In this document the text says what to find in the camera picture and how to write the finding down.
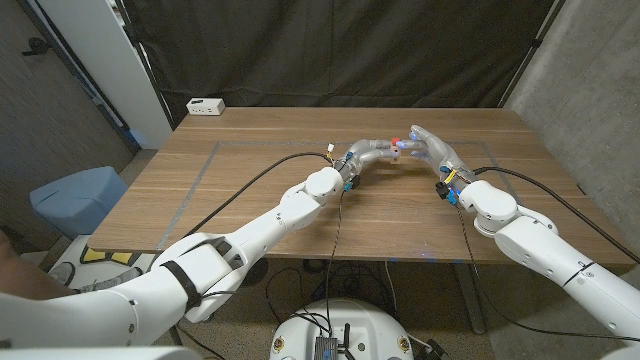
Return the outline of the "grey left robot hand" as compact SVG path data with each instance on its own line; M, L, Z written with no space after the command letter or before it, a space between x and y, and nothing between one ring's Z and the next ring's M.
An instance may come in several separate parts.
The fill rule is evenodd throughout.
M366 164L378 159L396 159L399 156L399 151L392 149L390 140L362 139L355 142L335 162L334 168L339 172L342 180L347 182L359 175Z

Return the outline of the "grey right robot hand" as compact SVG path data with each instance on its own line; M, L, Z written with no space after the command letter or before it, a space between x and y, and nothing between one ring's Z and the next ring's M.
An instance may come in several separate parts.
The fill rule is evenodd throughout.
M477 180L474 172L459 158L455 150L435 134L412 125L408 140L396 143L399 149L411 150L411 155L425 161L439 180L461 191Z

